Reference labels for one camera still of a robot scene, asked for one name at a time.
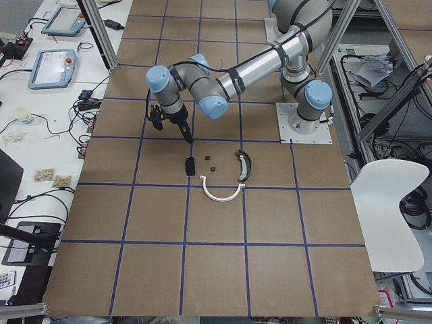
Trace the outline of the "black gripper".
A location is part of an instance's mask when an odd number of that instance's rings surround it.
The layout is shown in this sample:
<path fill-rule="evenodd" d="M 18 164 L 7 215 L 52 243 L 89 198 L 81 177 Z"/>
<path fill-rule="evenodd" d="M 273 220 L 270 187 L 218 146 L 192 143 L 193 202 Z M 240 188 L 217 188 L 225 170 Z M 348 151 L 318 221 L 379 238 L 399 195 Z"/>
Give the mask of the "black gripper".
<path fill-rule="evenodd" d="M 184 138 L 184 140 L 192 144 L 194 139 L 192 137 L 192 133 L 190 131 L 190 127 L 187 123 L 188 111 L 185 107 L 182 107 L 176 113 L 172 113 L 168 115 L 168 119 L 171 123 L 179 125 L 180 132 Z"/>

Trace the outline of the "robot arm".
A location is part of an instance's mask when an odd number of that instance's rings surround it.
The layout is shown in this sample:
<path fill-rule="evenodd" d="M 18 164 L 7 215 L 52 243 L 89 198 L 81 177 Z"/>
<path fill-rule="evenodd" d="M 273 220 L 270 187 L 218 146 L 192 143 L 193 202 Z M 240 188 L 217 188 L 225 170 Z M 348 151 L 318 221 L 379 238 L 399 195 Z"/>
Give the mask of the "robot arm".
<path fill-rule="evenodd" d="M 312 134 L 321 115 L 331 104 L 332 90 L 324 81 L 311 77 L 308 55 L 325 39 L 331 28 L 330 1 L 269 1 L 281 36 L 257 54 L 212 79 L 211 68 L 201 54 L 167 67 L 155 65 L 146 73 L 149 93 L 158 101 L 146 106 L 153 127 L 163 129 L 163 120 L 175 124 L 186 142 L 193 137 L 187 122 L 188 111 L 180 96 L 187 90 L 209 119 L 221 117 L 228 102 L 273 72 L 281 72 L 283 87 L 297 100 L 289 118 L 290 127 L 299 134 Z"/>

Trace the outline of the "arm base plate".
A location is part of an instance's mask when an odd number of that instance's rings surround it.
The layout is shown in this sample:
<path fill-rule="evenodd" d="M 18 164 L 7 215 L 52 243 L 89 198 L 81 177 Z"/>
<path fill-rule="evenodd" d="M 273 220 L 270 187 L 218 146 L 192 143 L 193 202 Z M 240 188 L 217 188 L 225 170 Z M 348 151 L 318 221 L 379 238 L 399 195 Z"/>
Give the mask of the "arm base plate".
<path fill-rule="evenodd" d="M 283 36 L 277 27 L 277 20 L 275 18 L 265 18 L 264 25 L 268 43 L 276 41 Z"/>
<path fill-rule="evenodd" d="M 279 137 L 282 144 L 332 144 L 327 116 L 306 121 L 298 115 L 298 103 L 276 103 Z"/>

